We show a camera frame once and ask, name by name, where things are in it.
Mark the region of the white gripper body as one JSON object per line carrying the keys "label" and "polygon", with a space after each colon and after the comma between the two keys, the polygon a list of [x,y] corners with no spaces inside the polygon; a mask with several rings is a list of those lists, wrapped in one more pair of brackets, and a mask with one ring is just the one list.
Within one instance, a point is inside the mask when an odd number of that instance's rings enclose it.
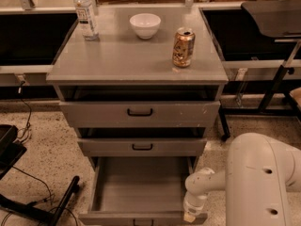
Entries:
{"label": "white gripper body", "polygon": [[193,195],[190,192],[186,192],[183,199],[184,213],[190,217],[197,217],[202,213],[205,202],[208,199],[207,194],[200,196]]}

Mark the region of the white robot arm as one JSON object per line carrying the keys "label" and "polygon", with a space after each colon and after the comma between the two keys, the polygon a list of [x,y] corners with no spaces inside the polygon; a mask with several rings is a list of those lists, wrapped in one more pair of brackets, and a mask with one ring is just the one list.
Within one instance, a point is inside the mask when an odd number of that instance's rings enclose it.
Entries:
{"label": "white robot arm", "polygon": [[230,144],[226,168],[200,169],[185,180],[186,222],[202,213],[211,191],[226,192],[226,226],[292,226],[288,191],[301,189],[301,150],[246,133]]}

